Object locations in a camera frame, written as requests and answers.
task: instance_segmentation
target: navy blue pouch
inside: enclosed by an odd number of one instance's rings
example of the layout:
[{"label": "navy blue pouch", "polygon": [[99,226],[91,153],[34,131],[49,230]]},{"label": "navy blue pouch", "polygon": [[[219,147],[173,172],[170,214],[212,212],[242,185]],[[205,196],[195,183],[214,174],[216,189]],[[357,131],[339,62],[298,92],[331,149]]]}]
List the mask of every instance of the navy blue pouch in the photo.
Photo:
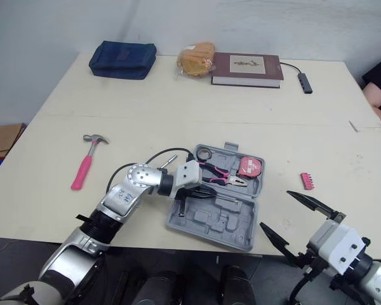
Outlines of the navy blue pouch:
[{"label": "navy blue pouch", "polygon": [[89,67],[105,78],[144,79],[156,59],[154,44],[104,41],[93,54]]}]

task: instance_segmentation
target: hammer head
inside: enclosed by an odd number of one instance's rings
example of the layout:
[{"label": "hammer head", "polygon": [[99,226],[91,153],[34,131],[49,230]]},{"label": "hammer head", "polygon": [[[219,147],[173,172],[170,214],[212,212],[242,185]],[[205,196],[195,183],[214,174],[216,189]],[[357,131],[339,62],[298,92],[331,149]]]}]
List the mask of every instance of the hammer head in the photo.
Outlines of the hammer head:
[{"label": "hammer head", "polygon": [[83,140],[84,141],[87,141],[87,142],[96,142],[97,144],[99,144],[100,142],[104,142],[106,144],[108,144],[109,142],[106,140],[105,137],[101,136],[101,135],[83,135]]}]

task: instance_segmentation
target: book cover illustration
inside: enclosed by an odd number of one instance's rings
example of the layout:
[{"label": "book cover illustration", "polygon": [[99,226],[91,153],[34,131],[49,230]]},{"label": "book cover illustration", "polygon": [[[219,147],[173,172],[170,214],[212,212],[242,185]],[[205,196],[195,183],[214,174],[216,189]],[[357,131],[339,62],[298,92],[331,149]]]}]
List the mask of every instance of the book cover illustration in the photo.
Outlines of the book cover illustration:
[{"label": "book cover illustration", "polygon": [[230,55],[231,73],[265,74],[263,56]]}]

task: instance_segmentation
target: cardboard box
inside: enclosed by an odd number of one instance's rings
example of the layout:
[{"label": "cardboard box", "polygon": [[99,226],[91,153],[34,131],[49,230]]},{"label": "cardboard box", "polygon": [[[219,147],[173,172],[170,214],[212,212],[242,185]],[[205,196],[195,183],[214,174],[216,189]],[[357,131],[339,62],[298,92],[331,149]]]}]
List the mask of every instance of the cardboard box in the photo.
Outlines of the cardboard box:
[{"label": "cardboard box", "polygon": [[25,130],[26,125],[14,124],[0,126],[0,157],[5,157]]}]

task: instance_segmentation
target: pink hammer handle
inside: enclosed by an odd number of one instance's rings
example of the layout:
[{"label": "pink hammer handle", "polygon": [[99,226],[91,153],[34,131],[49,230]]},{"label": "pink hammer handle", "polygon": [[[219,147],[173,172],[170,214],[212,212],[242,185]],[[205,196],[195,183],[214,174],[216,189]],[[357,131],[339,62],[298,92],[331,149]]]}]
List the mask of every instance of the pink hammer handle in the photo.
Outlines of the pink hammer handle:
[{"label": "pink hammer handle", "polygon": [[76,178],[74,183],[70,186],[71,189],[81,189],[83,186],[84,178],[86,177],[86,174],[89,171],[91,165],[91,156],[84,157],[81,166],[79,167],[79,170],[77,171]]}]

